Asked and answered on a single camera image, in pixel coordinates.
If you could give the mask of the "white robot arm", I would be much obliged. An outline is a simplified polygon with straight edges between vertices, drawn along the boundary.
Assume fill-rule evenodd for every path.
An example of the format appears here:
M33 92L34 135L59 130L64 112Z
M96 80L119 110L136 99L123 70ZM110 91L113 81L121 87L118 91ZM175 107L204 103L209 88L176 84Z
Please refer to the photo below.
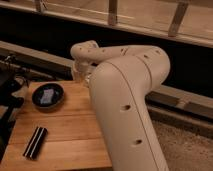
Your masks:
M170 71L166 52L151 45L71 47L74 78L87 80L93 110L114 171L169 171L145 96Z

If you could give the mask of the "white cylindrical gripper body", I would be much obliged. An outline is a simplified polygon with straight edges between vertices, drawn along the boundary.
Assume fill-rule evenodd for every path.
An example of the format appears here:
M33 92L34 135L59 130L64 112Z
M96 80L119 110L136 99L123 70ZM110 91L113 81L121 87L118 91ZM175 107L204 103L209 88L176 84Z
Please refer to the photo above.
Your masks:
M89 83L94 66L90 62L75 60L72 65L73 79L78 83Z

